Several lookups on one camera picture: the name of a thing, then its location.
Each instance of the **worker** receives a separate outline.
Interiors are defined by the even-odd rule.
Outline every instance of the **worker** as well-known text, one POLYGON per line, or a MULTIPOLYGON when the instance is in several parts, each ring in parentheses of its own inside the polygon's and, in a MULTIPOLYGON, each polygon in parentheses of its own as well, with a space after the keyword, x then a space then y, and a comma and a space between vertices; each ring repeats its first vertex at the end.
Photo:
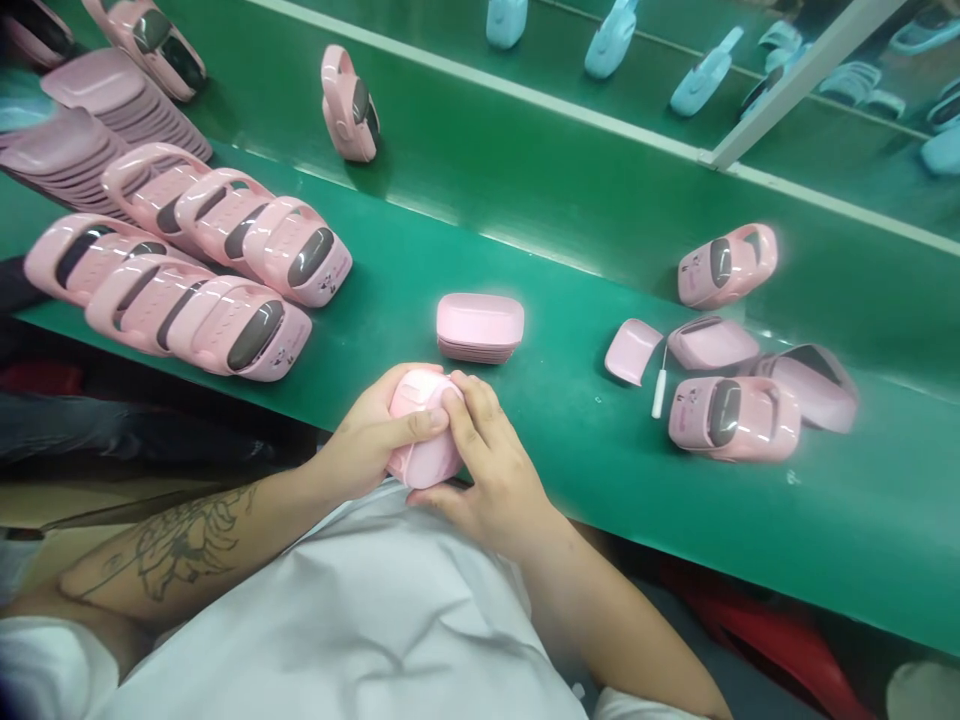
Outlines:
POLYGON ((418 367, 441 370, 391 369, 302 467, 167 510, 15 599, 14 717, 585 718, 549 626, 603 687, 594 718, 728 720, 697 656, 550 503, 487 383, 454 372, 465 402, 391 418, 418 367), (470 489, 384 481, 395 448, 448 429, 470 489))

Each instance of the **pink device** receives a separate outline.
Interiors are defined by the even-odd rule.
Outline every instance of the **pink device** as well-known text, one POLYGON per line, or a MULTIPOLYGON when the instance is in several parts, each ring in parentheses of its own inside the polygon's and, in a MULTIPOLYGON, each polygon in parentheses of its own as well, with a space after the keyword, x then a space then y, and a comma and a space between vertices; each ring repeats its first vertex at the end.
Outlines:
MULTIPOLYGON (((397 385, 390 401, 390 415, 398 418, 422 410, 441 407, 440 398, 447 388, 463 398, 460 388, 433 370, 411 370, 397 385)), ((456 475, 463 460, 448 428, 442 435, 422 443, 393 451, 387 470, 409 488, 423 490, 456 475)))
POLYGON ((23 270, 48 295, 86 307, 110 273, 145 254, 193 263, 138 227, 104 215, 78 213, 60 218, 40 236, 27 253, 23 270))
POLYGON ((313 325, 253 280, 221 276, 199 288, 170 324, 174 355, 214 375, 273 382, 300 355, 313 325))
POLYGON ((254 221, 275 199, 246 173, 222 168, 207 173, 184 192, 174 206, 174 216, 187 237, 207 255, 259 280, 243 256, 243 243, 254 221))
POLYGON ((260 213, 243 240, 250 269, 289 300, 323 307, 353 267, 350 251, 316 210, 279 197, 260 213))
POLYGON ((83 0, 111 44, 126 52, 170 97, 187 102, 203 87, 207 70, 193 49, 152 0, 83 0))
POLYGON ((643 370, 663 335, 640 320, 630 318, 617 331, 603 364, 607 372, 640 386, 643 370))
POLYGON ((739 324, 719 315, 704 315, 681 325, 667 347, 687 370, 715 370, 759 354, 760 345, 739 324))
POLYGON ((10 42, 35 65, 49 70, 74 50, 73 33, 66 23, 40 0, 5 3, 3 26, 10 42))
POLYGON ((744 225, 680 261, 680 302, 698 310, 716 310, 756 289, 776 267, 773 230, 759 223, 744 225))
POLYGON ((148 143, 117 158, 103 171, 101 182, 107 197, 146 230, 196 258, 207 259, 206 253, 180 229, 174 206, 184 192, 210 172, 206 163, 186 150, 167 143, 148 143), (158 163, 177 162, 160 172, 146 185, 128 192, 133 178, 141 177, 158 163))
POLYGON ((781 462, 800 438, 800 405, 770 378, 708 377, 677 386, 670 439, 726 462, 781 462))
POLYGON ((171 355, 171 324, 216 276, 192 260, 142 255, 114 270, 84 317, 101 335, 147 355, 171 355))
POLYGON ((849 433, 853 427, 860 393, 850 374, 825 347, 797 345, 779 355, 765 355, 750 374, 790 388, 808 424, 837 433, 849 433))
POLYGON ((323 119, 337 152, 346 160, 370 162, 380 144, 380 119, 367 84, 357 77, 349 53, 328 45, 323 53, 323 119))

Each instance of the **tattooed arm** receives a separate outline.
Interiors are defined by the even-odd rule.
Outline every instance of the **tattooed arm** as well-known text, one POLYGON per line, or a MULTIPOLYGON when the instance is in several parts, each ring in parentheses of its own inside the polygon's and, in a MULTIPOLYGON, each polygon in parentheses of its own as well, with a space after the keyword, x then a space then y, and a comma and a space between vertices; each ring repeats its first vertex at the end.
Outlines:
POLYGON ((303 467, 152 517, 18 597, 0 617, 79 622, 113 653, 124 677, 153 635, 243 582, 341 503, 373 490, 394 448, 446 429, 442 411, 390 418, 390 398, 414 367, 424 366, 399 365, 367 389, 303 467))

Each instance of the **stacked pink trays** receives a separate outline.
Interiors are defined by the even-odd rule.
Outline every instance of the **stacked pink trays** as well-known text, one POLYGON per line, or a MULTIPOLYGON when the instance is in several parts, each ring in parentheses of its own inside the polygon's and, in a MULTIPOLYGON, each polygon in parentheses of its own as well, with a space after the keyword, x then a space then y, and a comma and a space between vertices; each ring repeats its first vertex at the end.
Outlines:
POLYGON ((452 360, 500 365, 523 339, 523 306, 499 295, 454 293, 437 306, 437 346, 452 360))
POLYGON ((117 48, 81 55, 45 75, 40 86, 62 105, 86 108, 133 147, 165 142, 204 161, 213 155, 194 124, 117 48))
MULTIPOLYGON (((106 196, 100 175, 127 150, 120 137, 86 110, 61 108, 0 152, 0 166, 77 210, 126 218, 106 196)), ((127 178, 125 188, 139 187, 149 177, 147 168, 127 178)))

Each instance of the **white shirt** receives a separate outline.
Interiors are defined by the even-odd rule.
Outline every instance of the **white shirt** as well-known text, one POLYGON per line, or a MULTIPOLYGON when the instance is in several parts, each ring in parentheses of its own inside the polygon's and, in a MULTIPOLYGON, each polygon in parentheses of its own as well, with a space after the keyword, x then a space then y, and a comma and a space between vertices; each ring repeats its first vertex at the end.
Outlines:
MULTIPOLYGON (((387 481, 184 625, 118 686, 84 627, 0 621, 25 718, 585 720, 517 568, 387 481)), ((692 716, 611 689, 595 720, 692 716)))

